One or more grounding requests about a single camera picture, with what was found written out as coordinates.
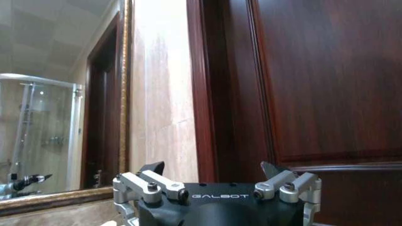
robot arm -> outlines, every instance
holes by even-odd
[[[127,226],[304,225],[320,205],[320,179],[298,176],[268,163],[267,181],[256,184],[198,184],[171,181],[150,169],[113,179],[113,200]]]
[[[44,182],[51,176],[51,174],[45,176],[35,174],[31,176],[24,176],[21,180],[13,179],[8,184],[0,185],[0,195],[13,194],[17,191],[23,190],[31,184]]]

glass shower door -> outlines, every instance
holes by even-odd
[[[24,192],[63,192],[68,187],[68,155],[77,117],[76,86],[27,77],[0,80],[0,183],[7,183],[11,173],[19,178],[51,174]]]

shower enclosure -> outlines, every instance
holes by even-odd
[[[81,85],[33,76],[0,73],[0,183],[9,174],[52,174],[24,192],[72,190],[77,175]]]

gold mirror frame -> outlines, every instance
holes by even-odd
[[[131,56],[131,0],[119,0],[117,19],[117,76],[121,79],[120,90],[120,128],[119,128],[119,171],[128,170],[128,131],[129,131],[129,56]],[[112,198],[112,187],[68,191],[55,194],[27,196],[0,201],[0,217],[48,208],[92,202]]]

mirror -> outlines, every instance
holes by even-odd
[[[127,6],[0,1],[0,200],[83,197],[127,169]]]

